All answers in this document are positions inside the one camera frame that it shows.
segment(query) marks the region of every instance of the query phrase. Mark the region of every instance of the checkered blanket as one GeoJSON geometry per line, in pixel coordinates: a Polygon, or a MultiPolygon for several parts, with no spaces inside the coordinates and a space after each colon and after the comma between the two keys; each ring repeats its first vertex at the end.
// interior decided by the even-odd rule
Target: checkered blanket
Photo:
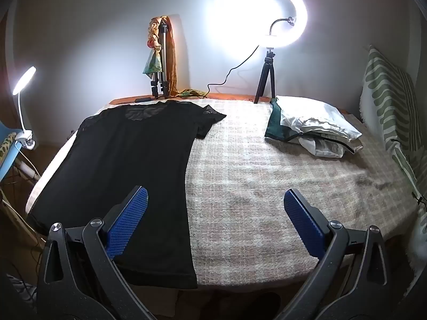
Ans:
{"type": "MultiPolygon", "coordinates": [[[[270,104],[192,100],[227,115],[195,140],[186,173],[191,249],[201,287],[257,289],[302,279],[315,267],[283,209],[298,189],[328,219],[345,227],[400,233],[417,210],[411,186],[381,143],[352,115],[363,149],[318,158],[300,145],[265,139],[270,104]]],[[[27,212],[74,139],[61,149],[27,203],[27,212]]]]}

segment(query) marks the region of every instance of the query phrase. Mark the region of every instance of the green striped fabric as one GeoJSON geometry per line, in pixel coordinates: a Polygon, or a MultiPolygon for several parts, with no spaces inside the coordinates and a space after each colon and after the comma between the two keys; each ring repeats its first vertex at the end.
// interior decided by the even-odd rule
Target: green striped fabric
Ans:
{"type": "Polygon", "coordinates": [[[371,93],[386,150],[408,177],[417,196],[425,195],[427,155],[410,76],[371,46],[363,89],[371,93]]]}

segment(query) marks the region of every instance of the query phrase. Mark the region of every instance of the t-shirt sleeve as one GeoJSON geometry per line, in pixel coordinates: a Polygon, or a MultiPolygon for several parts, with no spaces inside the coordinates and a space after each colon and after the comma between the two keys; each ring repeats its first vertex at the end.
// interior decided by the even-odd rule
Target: t-shirt sleeve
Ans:
{"type": "Polygon", "coordinates": [[[212,125],[223,120],[226,115],[215,111],[211,106],[207,105],[195,115],[195,123],[197,125],[197,138],[203,139],[208,134],[212,125]]]}

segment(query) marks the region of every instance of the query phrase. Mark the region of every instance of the clip-on lamp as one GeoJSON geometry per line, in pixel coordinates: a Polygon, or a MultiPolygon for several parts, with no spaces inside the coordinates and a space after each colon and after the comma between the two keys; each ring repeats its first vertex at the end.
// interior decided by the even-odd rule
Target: clip-on lamp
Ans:
{"type": "Polygon", "coordinates": [[[26,130],[24,127],[24,122],[22,120],[21,112],[21,91],[27,86],[31,81],[32,77],[35,74],[35,67],[30,67],[24,75],[18,80],[15,88],[13,89],[12,95],[18,95],[18,110],[19,118],[21,119],[22,131],[16,135],[15,141],[19,141],[25,149],[32,150],[35,147],[35,142],[33,140],[33,132],[31,130],[26,130]]]}

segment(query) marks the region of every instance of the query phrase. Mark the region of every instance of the chair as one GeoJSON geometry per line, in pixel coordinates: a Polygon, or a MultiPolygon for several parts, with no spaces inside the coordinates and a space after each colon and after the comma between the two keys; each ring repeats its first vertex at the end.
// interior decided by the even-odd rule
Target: chair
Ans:
{"type": "MultiPolygon", "coordinates": [[[[0,144],[5,140],[7,135],[9,135],[11,132],[16,132],[16,134],[20,133],[21,129],[9,129],[6,126],[0,122],[0,144]]],[[[13,143],[10,146],[10,149],[6,155],[5,160],[0,166],[0,182],[6,175],[7,171],[10,169],[10,167],[13,165],[13,162],[18,155],[19,150],[21,149],[22,144],[20,142],[13,143]]]]}

